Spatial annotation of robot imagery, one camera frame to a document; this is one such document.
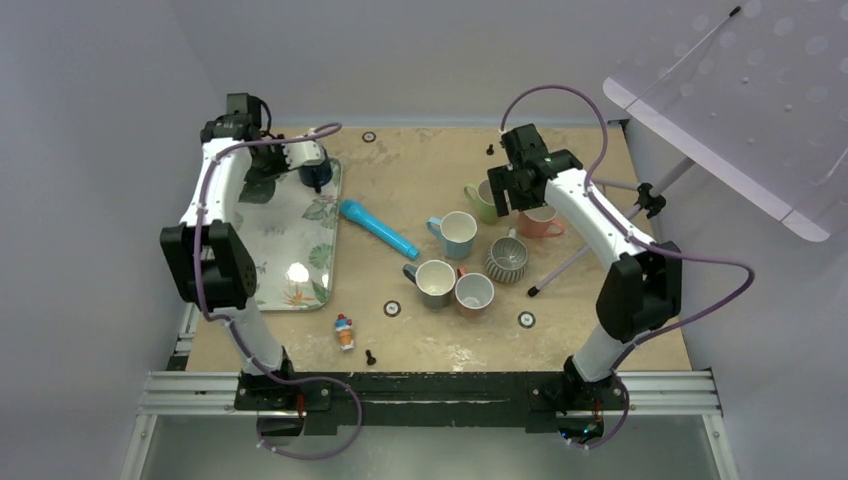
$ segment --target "blue mug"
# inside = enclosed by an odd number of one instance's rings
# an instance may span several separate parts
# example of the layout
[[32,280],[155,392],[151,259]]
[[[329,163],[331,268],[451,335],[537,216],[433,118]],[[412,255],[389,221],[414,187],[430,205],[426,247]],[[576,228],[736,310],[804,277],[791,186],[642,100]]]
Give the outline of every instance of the blue mug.
[[451,212],[441,220],[432,217],[427,220],[427,229],[439,239],[446,257],[462,260],[471,255],[477,236],[477,221],[471,214]]

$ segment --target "small figurine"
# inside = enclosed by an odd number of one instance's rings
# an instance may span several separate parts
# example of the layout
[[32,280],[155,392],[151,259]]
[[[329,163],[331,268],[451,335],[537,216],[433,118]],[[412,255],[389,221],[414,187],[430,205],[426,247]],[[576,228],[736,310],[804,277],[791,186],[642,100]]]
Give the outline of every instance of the small figurine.
[[336,333],[339,335],[342,350],[351,350],[353,348],[353,322],[343,313],[340,313],[336,320]]

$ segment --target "green mug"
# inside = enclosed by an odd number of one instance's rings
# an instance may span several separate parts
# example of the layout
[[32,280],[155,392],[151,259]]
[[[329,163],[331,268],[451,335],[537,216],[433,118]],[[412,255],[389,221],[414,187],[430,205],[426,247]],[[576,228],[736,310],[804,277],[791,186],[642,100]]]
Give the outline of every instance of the green mug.
[[469,183],[464,189],[465,198],[474,206],[477,218],[481,222],[494,225],[498,221],[498,210],[495,208],[495,199],[492,197],[492,188],[489,180],[483,180],[479,185]]

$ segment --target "gray mug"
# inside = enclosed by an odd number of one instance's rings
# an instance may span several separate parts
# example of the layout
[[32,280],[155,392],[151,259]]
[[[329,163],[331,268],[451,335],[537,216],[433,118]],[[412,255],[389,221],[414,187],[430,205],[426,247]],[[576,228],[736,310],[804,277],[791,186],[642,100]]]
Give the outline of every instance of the gray mug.
[[515,283],[527,272],[527,247],[515,238],[510,228],[505,237],[492,244],[486,254],[486,274],[500,283]]
[[456,272],[441,260],[428,260],[420,266],[406,264],[403,274],[418,287],[424,306],[438,310],[451,304]]

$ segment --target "wooden table surface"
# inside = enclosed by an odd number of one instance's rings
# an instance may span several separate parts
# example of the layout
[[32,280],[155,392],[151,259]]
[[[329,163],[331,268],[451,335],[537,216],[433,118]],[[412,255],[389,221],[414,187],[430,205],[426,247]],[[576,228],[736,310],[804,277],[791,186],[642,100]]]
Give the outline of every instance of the wooden table surface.
[[[274,337],[286,347],[298,371],[522,371],[559,370],[598,324],[595,300],[605,272],[594,254],[584,256],[554,280],[537,297],[527,289],[584,245],[568,230],[561,237],[522,239],[530,251],[528,272],[513,285],[495,284],[496,296],[486,315],[467,320],[454,307],[437,313],[426,310],[417,290],[401,274],[405,263],[421,264],[442,259],[436,239],[427,231],[429,217],[473,209],[462,193],[468,183],[478,183],[486,169],[507,162],[497,147],[494,128],[372,129],[373,143],[361,139],[365,129],[344,129],[324,140],[331,156],[344,165],[342,197],[361,202],[377,218],[404,235],[421,251],[408,261],[377,237],[345,219],[339,221],[331,298],[310,312],[266,312]],[[549,150],[568,148],[584,165],[600,150],[597,128],[539,129]],[[303,130],[281,129],[287,136]],[[496,145],[494,156],[485,153]],[[636,182],[624,135],[610,129],[606,160],[596,178]],[[634,193],[608,189],[607,196],[621,210],[634,202]],[[515,224],[516,214],[493,226],[479,223],[474,252],[464,261],[470,271],[483,272],[488,247]],[[640,215],[634,223],[646,232],[650,225]],[[383,305],[397,300],[399,316],[383,314]],[[524,329],[517,316],[536,315],[536,325]],[[356,348],[339,349],[333,321],[344,313],[354,322]],[[365,363],[370,349],[377,364]],[[238,356],[223,328],[201,321],[187,369],[238,371]],[[690,364],[678,331],[663,335],[637,349],[623,370],[689,370]]]

